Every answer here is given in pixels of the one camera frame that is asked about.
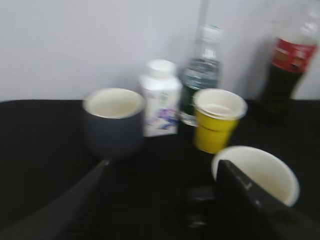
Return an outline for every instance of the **cup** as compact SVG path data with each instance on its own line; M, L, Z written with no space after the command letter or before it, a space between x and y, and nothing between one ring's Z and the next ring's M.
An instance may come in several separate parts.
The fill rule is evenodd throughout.
M220 160L229 160L266 192L288 207L298 200L300 187L293 171L272 154L249 146L231 146L212 160L212 174L217 179Z
M125 158L143 145L145 101L134 91L106 88L83 101L84 135L89 150L101 159Z
M201 151L216 154L246 114L247 104L240 96L217 88L198 91L193 101L197 119L195 145Z

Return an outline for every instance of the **gray mug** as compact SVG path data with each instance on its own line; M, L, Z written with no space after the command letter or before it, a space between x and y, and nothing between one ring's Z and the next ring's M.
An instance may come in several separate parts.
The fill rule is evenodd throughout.
M101 159L121 159L143 145L145 100L122 88L91 93L83 101L86 145Z

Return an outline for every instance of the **dark liquid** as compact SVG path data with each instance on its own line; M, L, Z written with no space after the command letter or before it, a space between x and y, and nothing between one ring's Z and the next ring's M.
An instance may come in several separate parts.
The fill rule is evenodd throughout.
M278 122L287 118L292 93L303 73L293 73L274 65L269 67L269 76L255 110L265 121Z

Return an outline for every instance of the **bottle cap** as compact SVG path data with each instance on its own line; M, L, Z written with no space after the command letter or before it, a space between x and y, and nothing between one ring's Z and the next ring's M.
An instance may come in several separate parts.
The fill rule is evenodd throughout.
M204 25L202 27L201 39L206 42L220 43L222 36L221 28L214 25Z
M176 74L176 65L167 60L151 60L146 66L148 75L155 79L165 79Z

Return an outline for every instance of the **plastic bottle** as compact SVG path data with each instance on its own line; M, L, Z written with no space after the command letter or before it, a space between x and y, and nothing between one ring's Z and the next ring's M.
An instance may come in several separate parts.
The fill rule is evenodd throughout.
M197 38L193 58L189 61L182 76L182 99L180 119L183 123L196 126L193 104L194 94L201 89L217 88L219 83L221 30L216 26L202 27Z
M146 99L144 136L176 134L182 85L176 77L176 66L167 60L152 60L140 77Z
M318 48L320 1L309 0L281 30L256 115L265 121L287 118L290 99Z

